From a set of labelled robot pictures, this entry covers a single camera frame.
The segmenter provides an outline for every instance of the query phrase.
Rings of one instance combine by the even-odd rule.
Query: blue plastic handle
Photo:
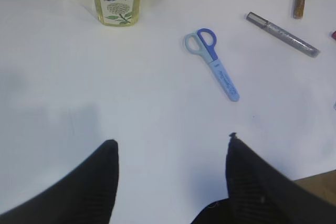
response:
[[[202,36],[202,33],[210,34],[210,36],[212,37],[212,40],[213,40],[211,45],[208,45],[206,43],[205,39]],[[197,31],[197,35],[199,36],[199,38],[202,41],[203,45],[205,46],[206,50],[211,55],[212,60],[217,60],[218,56],[215,52],[215,45],[217,44],[217,37],[216,37],[215,33],[213,31],[211,31],[210,29],[202,28],[202,29]]]
[[[216,76],[218,82],[221,84],[222,88],[224,89],[225,93],[229,97],[229,99],[233,102],[238,102],[240,96],[238,91],[231,81],[230,76],[227,74],[223,64],[220,60],[215,60],[209,64],[212,72]]]

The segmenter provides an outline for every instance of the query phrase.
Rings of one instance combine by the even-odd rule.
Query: white table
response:
[[[0,212],[46,189],[106,139],[120,148],[112,222],[190,223],[227,196],[228,135],[292,179],[335,169],[335,0],[142,0],[101,25],[93,0],[1,0]],[[244,20],[253,11],[322,53],[311,59]],[[183,37],[212,29],[241,100]]]

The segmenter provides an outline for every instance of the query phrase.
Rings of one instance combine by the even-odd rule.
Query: blue scissors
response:
[[[208,45],[205,42],[201,33],[208,33],[212,36],[212,39],[213,39],[212,45]],[[194,50],[190,47],[189,45],[190,38],[195,39],[199,47],[199,50]],[[201,56],[204,59],[204,61],[209,65],[212,72],[216,76],[218,82],[221,84],[225,93],[229,97],[229,99],[233,102],[238,102],[240,98],[238,91],[235,88],[235,85],[231,81],[231,78],[229,77],[222,62],[219,60],[215,52],[215,45],[217,43],[217,37],[214,34],[214,32],[206,28],[200,29],[196,33],[187,35],[184,39],[184,43],[185,43],[185,47],[190,53]]]

